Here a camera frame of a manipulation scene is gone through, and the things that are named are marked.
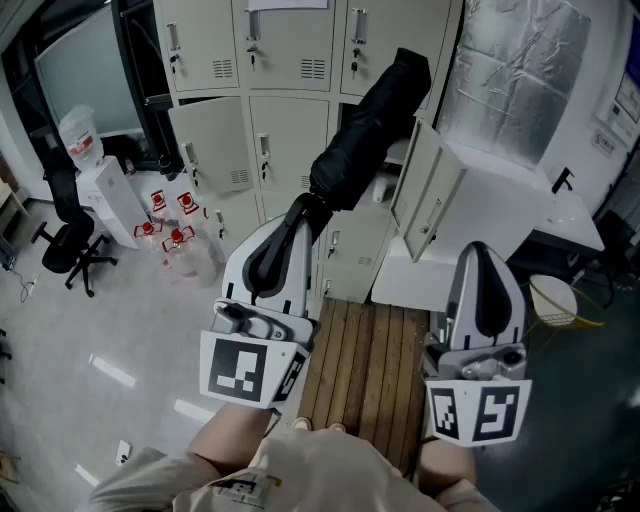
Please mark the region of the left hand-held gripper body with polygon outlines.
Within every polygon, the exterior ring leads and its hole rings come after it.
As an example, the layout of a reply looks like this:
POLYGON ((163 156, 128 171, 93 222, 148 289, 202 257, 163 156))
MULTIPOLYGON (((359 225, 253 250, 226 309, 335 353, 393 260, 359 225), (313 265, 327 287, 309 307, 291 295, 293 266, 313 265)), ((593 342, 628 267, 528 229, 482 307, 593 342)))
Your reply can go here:
POLYGON ((260 409, 284 404, 314 348, 318 321, 220 298, 200 336, 199 390, 260 409))

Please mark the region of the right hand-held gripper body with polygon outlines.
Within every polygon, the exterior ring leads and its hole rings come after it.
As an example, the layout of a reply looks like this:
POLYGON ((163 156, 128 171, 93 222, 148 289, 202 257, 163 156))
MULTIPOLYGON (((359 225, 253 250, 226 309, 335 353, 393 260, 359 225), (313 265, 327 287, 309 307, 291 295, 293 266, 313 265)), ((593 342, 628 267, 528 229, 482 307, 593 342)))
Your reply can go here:
POLYGON ((421 364, 435 437, 466 448, 517 438, 532 387, 519 331, 510 344, 456 351, 429 333, 421 364))

